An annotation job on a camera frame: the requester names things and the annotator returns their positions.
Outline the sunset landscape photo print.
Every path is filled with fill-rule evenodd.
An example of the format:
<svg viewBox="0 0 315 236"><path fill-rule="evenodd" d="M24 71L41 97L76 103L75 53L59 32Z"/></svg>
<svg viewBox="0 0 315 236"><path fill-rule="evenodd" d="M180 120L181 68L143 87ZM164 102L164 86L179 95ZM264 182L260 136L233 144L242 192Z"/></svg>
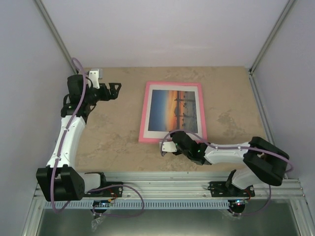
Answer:
<svg viewBox="0 0 315 236"><path fill-rule="evenodd" d="M198 132L195 92L154 89L148 130L166 132L175 129Z"/></svg>

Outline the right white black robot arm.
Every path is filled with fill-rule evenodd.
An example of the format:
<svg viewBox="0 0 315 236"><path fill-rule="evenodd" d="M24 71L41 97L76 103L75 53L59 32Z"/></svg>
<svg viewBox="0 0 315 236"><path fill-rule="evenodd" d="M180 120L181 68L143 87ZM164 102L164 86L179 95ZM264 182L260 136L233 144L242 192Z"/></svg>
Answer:
<svg viewBox="0 0 315 236"><path fill-rule="evenodd" d="M241 144L218 145L204 139L197 142L191 135L184 130L171 131L172 153L182 154L197 165L243 165L241 169L232 170L225 182L226 191L231 196L238 196L258 183L280 186L285 174L293 169L288 154L261 137L252 137Z"/></svg>

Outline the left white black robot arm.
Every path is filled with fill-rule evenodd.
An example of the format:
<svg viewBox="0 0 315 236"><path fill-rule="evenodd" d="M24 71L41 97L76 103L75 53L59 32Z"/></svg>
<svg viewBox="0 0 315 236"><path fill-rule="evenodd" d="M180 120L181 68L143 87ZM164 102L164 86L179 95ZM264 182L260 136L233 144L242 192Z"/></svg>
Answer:
<svg viewBox="0 0 315 236"><path fill-rule="evenodd" d="M92 76L72 75L63 98L61 129L46 167L37 169L36 179L47 201L78 201L88 192L103 196L109 182L102 172L79 173L75 158L88 116L99 101L118 98L120 83L99 83Z"/></svg>

